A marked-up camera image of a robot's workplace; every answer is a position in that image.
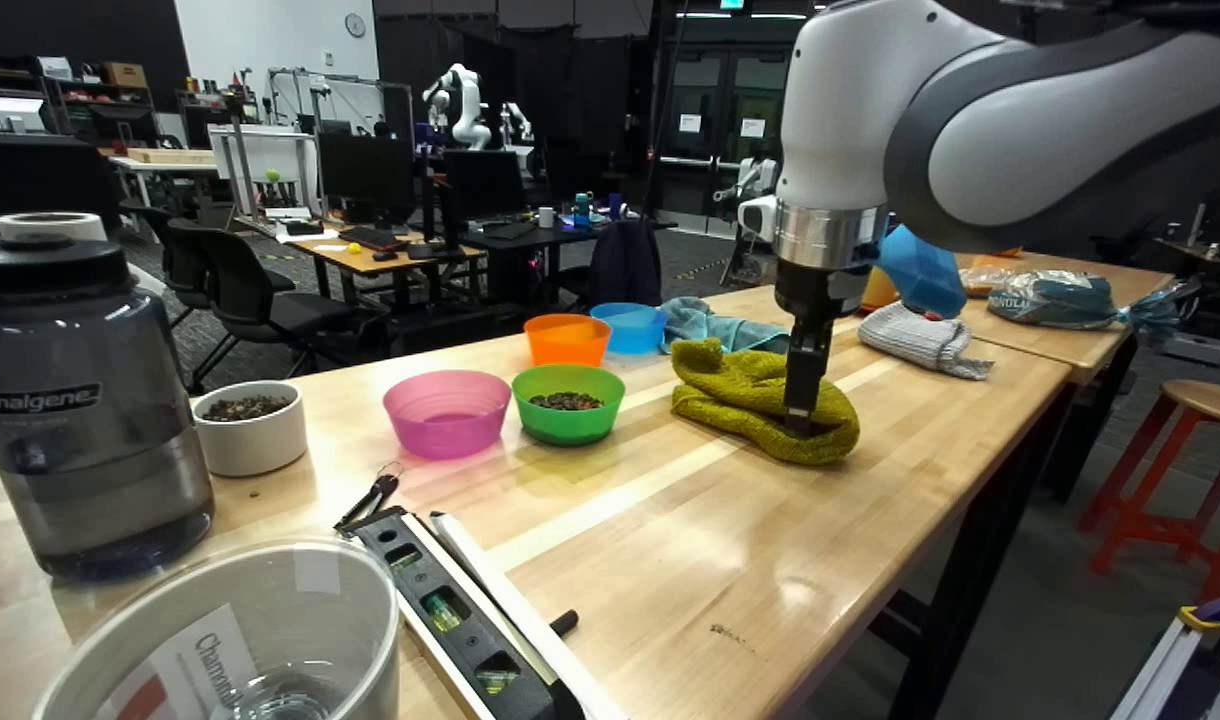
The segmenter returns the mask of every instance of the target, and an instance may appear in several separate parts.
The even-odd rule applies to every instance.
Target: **pink bowl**
[[[402,453],[471,455],[495,444],[511,388],[486,373],[423,373],[385,392]]]

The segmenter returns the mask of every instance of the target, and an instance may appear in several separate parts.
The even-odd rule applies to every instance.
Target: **orange bowl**
[[[542,314],[524,325],[531,363],[598,368],[607,325],[578,314]]]

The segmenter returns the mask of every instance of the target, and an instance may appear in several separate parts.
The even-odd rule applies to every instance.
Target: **white bowl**
[[[246,677],[239,677],[228,638],[214,644],[211,628],[192,628],[224,610],[246,644]],[[286,683],[309,687],[309,710],[329,715],[390,715],[395,624],[395,586],[370,555],[345,546],[262,546],[199,566],[96,628],[47,683],[33,720],[96,715],[107,698],[117,704],[123,698],[161,704],[165,698],[185,715],[211,715],[220,704],[251,711],[254,692]]]
[[[203,421],[214,401],[277,397],[286,407],[251,421]],[[192,406],[211,476],[262,476],[302,455],[299,392],[282,379],[228,385]]]

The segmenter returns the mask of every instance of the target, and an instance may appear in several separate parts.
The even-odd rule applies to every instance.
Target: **blue bowl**
[[[605,321],[612,355],[657,355],[658,354],[658,314],[651,304],[594,304],[594,321]]]

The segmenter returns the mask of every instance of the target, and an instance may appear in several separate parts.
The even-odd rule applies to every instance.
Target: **cardboard box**
[[[117,90],[146,90],[141,66],[102,66],[102,84],[117,84]]]

